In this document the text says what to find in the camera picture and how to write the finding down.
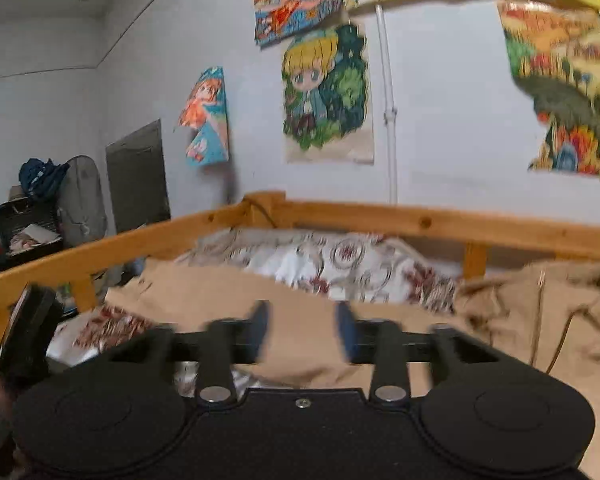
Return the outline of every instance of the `wooden bed rail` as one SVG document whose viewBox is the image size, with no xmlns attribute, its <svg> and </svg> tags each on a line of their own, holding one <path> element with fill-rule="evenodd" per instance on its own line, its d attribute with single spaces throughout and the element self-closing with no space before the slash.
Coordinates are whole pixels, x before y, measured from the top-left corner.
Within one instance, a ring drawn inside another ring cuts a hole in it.
<svg viewBox="0 0 600 480">
<path fill-rule="evenodd" d="M 466 278 L 484 274 L 491 246 L 600 259 L 600 226 L 445 209 L 304 202 L 287 200 L 284 192 L 258 192 L 245 195 L 237 205 L 105 238 L 0 273 L 0 336 L 8 306 L 29 282 L 69 283 L 78 309 L 89 310 L 96 305 L 92 274 L 141 256 L 173 258 L 197 238 L 234 226 L 311 227 L 462 242 Z"/>
<path fill-rule="evenodd" d="M 78 308 L 89 310 L 96 305 L 92 274 L 140 256 L 174 258 L 193 247 L 198 237 L 242 225 L 248 215 L 250 208 L 240 203 L 104 238 L 7 270 L 0 273 L 0 309 L 13 304 L 27 283 L 35 282 L 69 283 Z"/>
<path fill-rule="evenodd" d="M 282 192 L 262 192 L 246 198 L 259 203 L 279 228 L 359 231 L 462 242 L 465 278 L 484 275 L 492 246 L 545 252 L 557 259 L 600 260 L 600 226 L 452 209 L 299 202 L 286 200 Z M 268 225 L 259 211 L 252 215 L 258 218 L 258 225 Z"/>
</svg>

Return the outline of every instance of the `floral pattern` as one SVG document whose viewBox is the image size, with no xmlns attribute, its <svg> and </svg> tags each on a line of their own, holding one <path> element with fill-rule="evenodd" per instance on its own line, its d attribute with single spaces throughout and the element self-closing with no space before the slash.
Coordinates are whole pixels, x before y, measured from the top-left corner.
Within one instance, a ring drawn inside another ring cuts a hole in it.
<svg viewBox="0 0 600 480">
<path fill-rule="evenodd" d="M 203 238 L 180 261 L 237 266 L 333 300 L 409 301 L 436 312 L 452 311 L 455 281 L 436 274 L 399 238 L 235 229 Z"/>
<path fill-rule="evenodd" d="M 416 301 L 432 312 L 454 312 L 455 280 L 440 276 L 431 267 L 418 263 L 404 273 L 404 279 L 412 286 L 408 301 Z"/>
<path fill-rule="evenodd" d="M 97 348 L 99 352 L 104 352 L 154 325 L 147 319 L 105 304 L 82 329 L 74 341 L 74 346 L 83 349 Z"/>
</svg>

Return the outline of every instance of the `gray door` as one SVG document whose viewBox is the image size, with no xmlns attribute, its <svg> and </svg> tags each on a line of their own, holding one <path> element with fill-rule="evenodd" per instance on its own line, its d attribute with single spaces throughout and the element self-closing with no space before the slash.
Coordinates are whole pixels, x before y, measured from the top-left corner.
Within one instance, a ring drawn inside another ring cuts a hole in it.
<svg viewBox="0 0 600 480">
<path fill-rule="evenodd" d="M 107 146 L 116 231 L 171 219 L 160 121 Z"/>
</svg>

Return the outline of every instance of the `black metal bar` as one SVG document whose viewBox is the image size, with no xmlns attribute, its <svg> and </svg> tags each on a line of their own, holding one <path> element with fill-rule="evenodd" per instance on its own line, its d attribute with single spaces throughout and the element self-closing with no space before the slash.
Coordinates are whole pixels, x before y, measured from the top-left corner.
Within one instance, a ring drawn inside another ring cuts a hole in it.
<svg viewBox="0 0 600 480">
<path fill-rule="evenodd" d="M 385 321 L 380 324 L 374 360 L 376 367 L 369 391 L 370 402 L 396 408 L 411 400 L 406 352 L 402 339 L 402 330 L 397 323 Z M 383 395 L 383 391 L 388 391 L 390 395 Z"/>
<path fill-rule="evenodd" d="M 231 330 L 230 324 L 213 321 L 202 335 L 195 397 L 197 402 L 208 408 L 225 408 L 237 401 L 231 374 Z M 224 389 L 226 394 L 208 394 L 219 389 Z"/>
</svg>

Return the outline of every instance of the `blue clothing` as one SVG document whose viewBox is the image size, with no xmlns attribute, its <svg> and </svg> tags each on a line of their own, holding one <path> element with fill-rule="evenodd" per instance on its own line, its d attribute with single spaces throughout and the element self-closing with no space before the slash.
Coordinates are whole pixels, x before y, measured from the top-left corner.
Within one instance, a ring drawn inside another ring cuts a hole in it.
<svg viewBox="0 0 600 480">
<path fill-rule="evenodd" d="M 304 105 L 307 102 L 311 105 L 311 111 L 309 113 L 304 111 Z M 327 107 L 324 105 L 322 97 L 320 97 L 320 92 L 317 88 L 309 90 L 302 95 L 302 100 L 300 101 L 300 104 L 294 108 L 293 114 L 296 117 L 302 117 L 303 115 L 311 114 L 315 117 L 316 121 L 327 118 Z"/>
</svg>

